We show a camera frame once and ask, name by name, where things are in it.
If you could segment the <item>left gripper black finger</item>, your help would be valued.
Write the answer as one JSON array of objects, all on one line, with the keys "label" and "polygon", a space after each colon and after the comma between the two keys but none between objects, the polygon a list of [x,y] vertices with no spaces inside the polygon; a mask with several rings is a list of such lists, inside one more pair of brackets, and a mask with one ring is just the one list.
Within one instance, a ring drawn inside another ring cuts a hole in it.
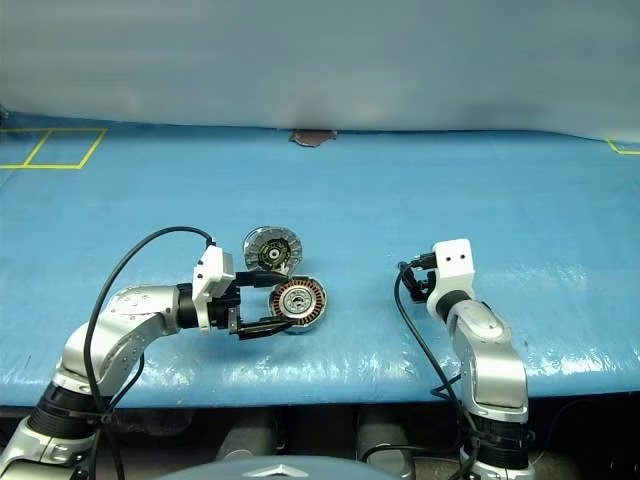
[{"label": "left gripper black finger", "polygon": [[293,326],[293,321],[285,317],[264,317],[257,322],[240,323],[237,336],[240,340],[265,338]]},{"label": "left gripper black finger", "polygon": [[235,282],[238,287],[267,288],[285,283],[289,277],[276,271],[253,270],[237,272]]}]

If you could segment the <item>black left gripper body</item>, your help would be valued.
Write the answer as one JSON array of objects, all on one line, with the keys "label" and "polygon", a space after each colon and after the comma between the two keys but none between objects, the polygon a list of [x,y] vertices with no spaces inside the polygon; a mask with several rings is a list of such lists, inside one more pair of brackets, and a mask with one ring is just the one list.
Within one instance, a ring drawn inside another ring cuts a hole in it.
[{"label": "black left gripper body", "polygon": [[240,305],[241,288],[236,282],[232,282],[221,297],[213,298],[208,303],[209,325],[238,335],[241,324]]}]

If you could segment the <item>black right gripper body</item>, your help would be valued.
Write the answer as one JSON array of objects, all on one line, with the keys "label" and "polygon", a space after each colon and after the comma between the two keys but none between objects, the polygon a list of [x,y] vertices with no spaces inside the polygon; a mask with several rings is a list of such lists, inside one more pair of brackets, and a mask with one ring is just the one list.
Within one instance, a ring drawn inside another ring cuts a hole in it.
[{"label": "black right gripper body", "polygon": [[436,286],[436,269],[426,269],[426,277],[418,280],[414,270],[407,266],[402,272],[402,283],[414,303],[426,303]]}]

